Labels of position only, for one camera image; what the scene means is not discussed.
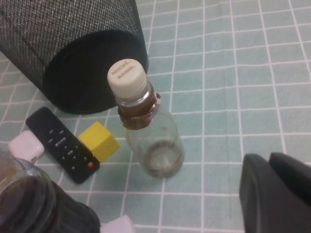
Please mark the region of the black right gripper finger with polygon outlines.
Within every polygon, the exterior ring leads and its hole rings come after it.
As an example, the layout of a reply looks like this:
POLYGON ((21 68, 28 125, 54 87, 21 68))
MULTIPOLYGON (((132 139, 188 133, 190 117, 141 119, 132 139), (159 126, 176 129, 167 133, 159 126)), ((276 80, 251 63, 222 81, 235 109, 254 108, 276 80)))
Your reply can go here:
POLYGON ((247 233, 311 231, 311 167, 280 152, 246 154, 239 188, 247 233))

